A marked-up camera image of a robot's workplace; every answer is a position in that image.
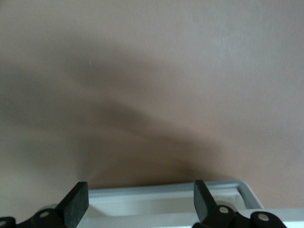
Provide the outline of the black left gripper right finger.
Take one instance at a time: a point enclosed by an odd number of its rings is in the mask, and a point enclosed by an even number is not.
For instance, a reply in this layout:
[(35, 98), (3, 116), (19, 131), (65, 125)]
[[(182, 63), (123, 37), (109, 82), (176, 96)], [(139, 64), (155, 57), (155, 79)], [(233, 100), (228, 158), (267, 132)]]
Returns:
[(218, 205), (202, 180), (194, 181), (194, 207), (199, 218), (192, 228), (284, 228), (276, 215), (255, 211), (249, 218), (225, 205)]

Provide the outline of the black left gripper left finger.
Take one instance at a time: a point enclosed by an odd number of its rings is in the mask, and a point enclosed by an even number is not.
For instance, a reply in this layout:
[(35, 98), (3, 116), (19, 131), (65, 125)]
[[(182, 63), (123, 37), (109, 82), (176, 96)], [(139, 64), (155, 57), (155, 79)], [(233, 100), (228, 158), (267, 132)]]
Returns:
[(37, 212), (16, 228), (76, 228), (88, 206), (88, 184), (78, 182), (55, 208)]

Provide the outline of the white plastic tray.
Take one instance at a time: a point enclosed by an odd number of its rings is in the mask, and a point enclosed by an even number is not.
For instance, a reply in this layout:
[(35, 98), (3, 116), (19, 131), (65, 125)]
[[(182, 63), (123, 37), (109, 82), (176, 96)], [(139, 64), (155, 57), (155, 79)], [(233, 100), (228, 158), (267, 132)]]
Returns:
[[(234, 210), (261, 209), (261, 202), (249, 185), (241, 180), (205, 182), (217, 204)], [(89, 191), (87, 217), (194, 213), (194, 184), (96, 189)]]

